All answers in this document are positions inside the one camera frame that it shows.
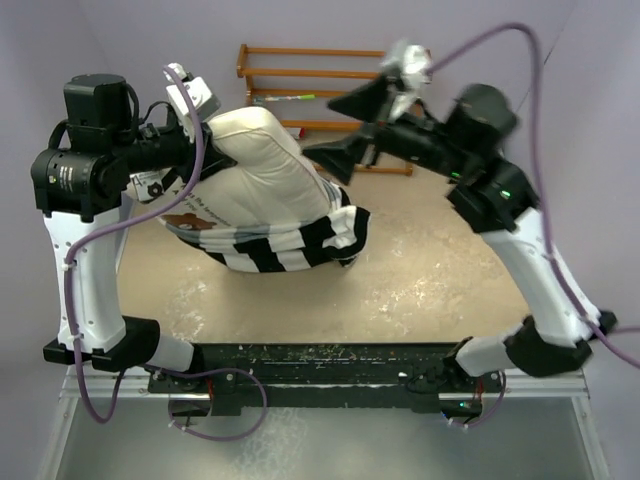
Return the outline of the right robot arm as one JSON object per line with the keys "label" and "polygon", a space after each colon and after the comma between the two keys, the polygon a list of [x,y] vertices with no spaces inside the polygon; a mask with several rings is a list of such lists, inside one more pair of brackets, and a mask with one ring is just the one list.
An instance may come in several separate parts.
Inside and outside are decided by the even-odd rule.
{"label": "right robot arm", "polygon": [[504,158],[503,140],[518,119],[497,88],[470,84],[444,121],[428,111],[416,115],[399,83],[381,74],[328,101],[328,109],[359,121],[343,140],[304,149],[343,184],[357,165],[375,163],[388,154],[448,179],[447,194],[456,213],[494,251],[529,307],[513,331],[468,337],[445,357],[446,383],[467,391],[480,376],[517,368],[538,378],[581,369],[592,355],[597,334],[607,335],[617,319],[582,295],[552,243],[544,238],[542,198],[526,174]]}

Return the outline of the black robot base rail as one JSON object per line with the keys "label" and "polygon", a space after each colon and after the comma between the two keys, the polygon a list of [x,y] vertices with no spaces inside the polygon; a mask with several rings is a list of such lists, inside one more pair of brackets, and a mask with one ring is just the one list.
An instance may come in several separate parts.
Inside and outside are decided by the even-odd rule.
{"label": "black robot base rail", "polygon": [[495,373],[478,379],[454,371],[451,343],[242,344],[200,347],[203,379],[152,374],[153,393],[174,399],[201,394],[215,416],[244,407],[408,409],[458,419],[482,411],[496,393]]}

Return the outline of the cream pillow with bear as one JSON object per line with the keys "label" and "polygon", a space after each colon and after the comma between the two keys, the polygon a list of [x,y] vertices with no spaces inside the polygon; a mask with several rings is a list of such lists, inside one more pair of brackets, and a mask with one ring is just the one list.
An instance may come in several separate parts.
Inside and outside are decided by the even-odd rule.
{"label": "cream pillow with bear", "polygon": [[324,180],[263,107],[211,118],[211,143],[235,165],[200,181],[158,221],[176,232],[312,222],[331,210]]}

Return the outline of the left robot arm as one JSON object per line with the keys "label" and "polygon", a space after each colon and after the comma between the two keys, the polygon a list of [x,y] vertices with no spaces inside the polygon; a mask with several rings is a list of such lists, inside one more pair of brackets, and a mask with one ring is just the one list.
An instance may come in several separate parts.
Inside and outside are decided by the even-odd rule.
{"label": "left robot arm", "polygon": [[212,157],[208,121],[218,98],[203,79],[176,65],[165,73],[170,83],[162,127],[141,122],[137,94],[122,76],[79,75],[64,86],[66,116],[31,167],[61,304],[58,334],[43,356],[115,373],[155,367],[171,371],[182,391],[194,392],[206,378],[201,349],[163,334],[155,320],[123,315],[117,291],[115,237],[128,227],[120,207],[131,176],[176,168],[194,186]]}

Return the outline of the black white striped pillowcase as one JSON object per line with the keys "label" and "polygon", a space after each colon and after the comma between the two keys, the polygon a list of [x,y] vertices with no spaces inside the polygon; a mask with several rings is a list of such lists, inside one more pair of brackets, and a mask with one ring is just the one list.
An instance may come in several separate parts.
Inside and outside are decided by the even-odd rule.
{"label": "black white striped pillowcase", "polygon": [[198,215],[203,208],[180,210],[160,223],[183,243],[204,252],[231,270],[281,273],[327,263],[351,267],[368,238],[371,213],[354,205],[346,191],[331,181],[329,213],[317,220],[249,227],[218,227]]}

